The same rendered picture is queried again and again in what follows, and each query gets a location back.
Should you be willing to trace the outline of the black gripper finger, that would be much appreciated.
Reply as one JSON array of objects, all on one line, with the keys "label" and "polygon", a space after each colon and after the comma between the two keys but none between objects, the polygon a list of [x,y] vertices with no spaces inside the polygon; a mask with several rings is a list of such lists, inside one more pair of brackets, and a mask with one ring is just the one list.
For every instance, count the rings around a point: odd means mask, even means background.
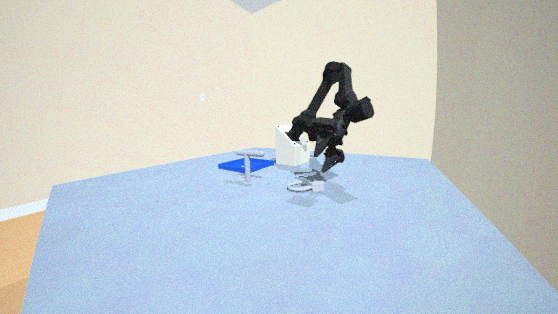
[{"label": "black gripper finger", "polygon": [[330,155],[330,154],[326,154],[323,153],[325,159],[322,165],[322,173],[325,173],[327,170],[329,170],[330,168],[332,168],[333,166],[335,166],[338,163],[342,162],[341,157],[338,156],[334,156],[334,155]]},{"label": "black gripper finger", "polygon": [[333,131],[323,128],[314,127],[314,130],[317,135],[314,157],[318,157],[335,138],[335,134]]}]

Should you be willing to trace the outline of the grey rounded bar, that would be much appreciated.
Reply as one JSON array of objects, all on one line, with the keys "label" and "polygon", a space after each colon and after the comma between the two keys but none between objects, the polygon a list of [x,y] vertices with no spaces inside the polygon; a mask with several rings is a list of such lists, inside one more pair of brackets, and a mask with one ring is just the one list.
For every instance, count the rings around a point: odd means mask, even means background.
[{"label": "grey rounded bar", "polygon": [[237,150],[237,155],[244,156],[244,166],[241,166],[245,169],[245,181],[251,181],[251,173],[250,173],[250,156],[254,157],[263,157],[265,153],[263,151],[253,151],[253,150]]}]

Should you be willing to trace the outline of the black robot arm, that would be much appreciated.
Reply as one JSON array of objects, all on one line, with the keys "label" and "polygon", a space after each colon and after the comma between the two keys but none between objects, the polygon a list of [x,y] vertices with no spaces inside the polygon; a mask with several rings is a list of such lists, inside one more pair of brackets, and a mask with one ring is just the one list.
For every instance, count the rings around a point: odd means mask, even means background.
[{"label": "black robot arm", "polygon": [[333,112],[334,118],[344,120],[349,127],[349,123],[358,123],[374,116],[374,107],[371,99],[365,96],[363,99],[357,98],[352,87],[352,70],[345,62],[328,62],[324,67],[323,81],[319,89],[309,103],[307,109],[300,116],[292,120],[292,128],[285,132],[292,141],[300,141],[299,137],[303,132],[308,133],[310,141],[316,141],[317,135],[314,130],[313,121],[321,104],[323,104],[327,93],[332,85],[339,82],[338,91],[335,94],[334,104],[340,107]]}]

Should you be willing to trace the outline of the blue tray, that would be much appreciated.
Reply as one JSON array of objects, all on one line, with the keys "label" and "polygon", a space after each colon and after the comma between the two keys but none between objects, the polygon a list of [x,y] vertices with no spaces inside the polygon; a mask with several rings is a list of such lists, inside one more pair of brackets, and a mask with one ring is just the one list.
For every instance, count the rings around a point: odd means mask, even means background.
[{"label": "blue tray", "polygon": [[[272,160],[250,158],[250,173],[272,165],[274,165]],[[245,173],[245,169],[241,166],[244,166],[244,158],[218,164],[218,169]]]}]

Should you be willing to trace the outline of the grey metal ring with small tab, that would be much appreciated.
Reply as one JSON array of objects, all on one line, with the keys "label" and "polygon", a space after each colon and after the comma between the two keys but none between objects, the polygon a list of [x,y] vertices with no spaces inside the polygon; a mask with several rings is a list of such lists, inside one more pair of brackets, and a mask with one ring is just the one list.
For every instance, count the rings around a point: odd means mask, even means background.
[{"label": "grey metal ring with small tab", "polygon": [[[290,187],[290,186],[296,185],[296,184],[310,184],[311,186],[305,187],[305,188],[292,188],[292,187]],[[296,182],[292,182],[292,183],[288,184],[287,188],[291,191],[306,191],[306,190],[310,190],[312,188],[313,188],[313,192],[314,191],[323,191],[324,190],[324,181],[314,181],[314,182],[296,181]]]}]

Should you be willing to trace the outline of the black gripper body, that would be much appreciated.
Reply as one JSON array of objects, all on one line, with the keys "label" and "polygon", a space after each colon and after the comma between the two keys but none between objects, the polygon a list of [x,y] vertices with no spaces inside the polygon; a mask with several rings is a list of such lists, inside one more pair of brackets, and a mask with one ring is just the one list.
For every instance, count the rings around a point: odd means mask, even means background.
[{"label": "black gripper body", "polygon": [[330,131],[333,131],[335,134],[335,138],[331,141],[331,143],[327,146],[328,148],[325,149],[326,154],[334,155],[341,157],[342,162],[344,161],[344,153],[342,149],[336,148],[336,146],[343,144],[342,138],[348,135],[348,124],[339,118],[323,118],[318,117],[313,121],[314,127],[323,128]]}]

